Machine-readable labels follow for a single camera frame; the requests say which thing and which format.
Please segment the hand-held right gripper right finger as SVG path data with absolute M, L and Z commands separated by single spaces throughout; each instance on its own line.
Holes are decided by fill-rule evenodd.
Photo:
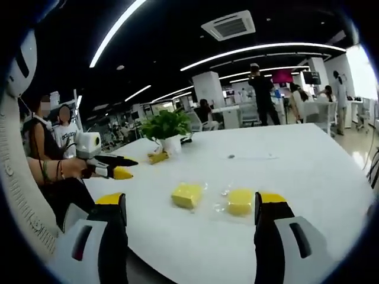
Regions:
M 255 283 L 320 283 L 333 264 L 322 233 L 281 195 L 255 193 Z

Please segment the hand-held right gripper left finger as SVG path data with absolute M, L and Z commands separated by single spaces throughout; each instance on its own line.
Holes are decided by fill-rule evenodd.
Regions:
M 124 193 L 99 198 L 89 213 L 69 206 L 49 268 L 60 283 L 127 283 Z

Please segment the person's left hand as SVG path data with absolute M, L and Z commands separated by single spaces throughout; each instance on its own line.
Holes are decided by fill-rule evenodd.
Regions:
M 85 169 L 87 169 L 86 161 L 76 157 L 61 162 L 61 174 L 64 178 L 82 178 Z

